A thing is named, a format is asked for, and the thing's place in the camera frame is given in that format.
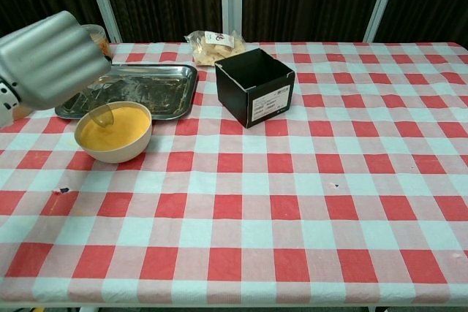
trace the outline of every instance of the open cardboard box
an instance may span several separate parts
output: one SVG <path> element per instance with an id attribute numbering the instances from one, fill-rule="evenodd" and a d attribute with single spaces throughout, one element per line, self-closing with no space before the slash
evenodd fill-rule
<path id="1" fill-rule="evenodd" d="M 294 71 L 261 49 L 216 61 L 218 100 L 246 128 L 291 105 Z"/>

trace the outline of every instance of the stainless steel tray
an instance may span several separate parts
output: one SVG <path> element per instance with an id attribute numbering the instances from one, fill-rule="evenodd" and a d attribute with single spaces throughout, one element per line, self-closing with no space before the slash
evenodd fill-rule
<path id="1" fill-rule="evenodd" d="M 154 120 L 170 120 L 190 111 L 197 78 L 197 70 L 187 65 L 113 65 L 89 88 L 99 103 L 139 102 Z M 82 118 L 87 112 L 88 103 L 81 93 L 56 107 L 62 118 Z"/>

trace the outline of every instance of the white bowl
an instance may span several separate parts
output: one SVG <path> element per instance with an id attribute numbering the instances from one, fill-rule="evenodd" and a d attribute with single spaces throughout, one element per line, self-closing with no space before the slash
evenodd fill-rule
<path id="1" fill-rule="evenodd" d="M 140 155 L 148 146 L 149 140 L 151 139 L 151 132 L 152 132 L 152 125 L 151 125 L 151 113 L 142 104 L 138 104 L 137 102 L 111 102 L 108 104 L 110 109 L 116 109 L 117 107 L 136 107 L 137 109 L 142 110 L 149 119 L 148 128 L 145 132 L 134 142 L 130 144 L 124 145 L 121 148 L 107 150 L 107 151 L 97 151 L 85 148 L 81 145 L 80 142 L 80 135 L 84 128 L 84 126 L 91 120 L 89 113 L 84 115 L 75 129 L 75 140 L 78 145 L 89 155 L 94 157 L 96 160 L 107 162 L 110 164 L 116 164 L 119 162 L 125 162 L 133 159 L 134 157 Z"/>

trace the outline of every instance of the food package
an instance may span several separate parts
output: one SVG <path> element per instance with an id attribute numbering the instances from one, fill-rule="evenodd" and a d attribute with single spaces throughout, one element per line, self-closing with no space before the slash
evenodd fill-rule
<path id="1" fill-rule="evenodd" d="M 210 31 L 194 31 L 185 36 L 192 46 L 197 66 L 214 66 L 214 62 L 246 51 L 244 38 L 235 31 L 231 35 Z"/>

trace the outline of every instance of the white label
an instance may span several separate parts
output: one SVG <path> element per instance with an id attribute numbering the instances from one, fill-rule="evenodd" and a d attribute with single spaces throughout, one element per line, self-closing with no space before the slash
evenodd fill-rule
<path id="1" fill-rule="evenodd" d="M 226 45 L 234 47 L 234 37 L 223 33 L 205 31 L 205 42 L 207 44 Z"/>
<path id="2" fill-rule="evenodd" d="M 290 95 L 290 86 L 286 85 L 276 89 L 260 98 L 256 98 L 252 105 L 252 122 L 286 107 L 287 98 Z"/>

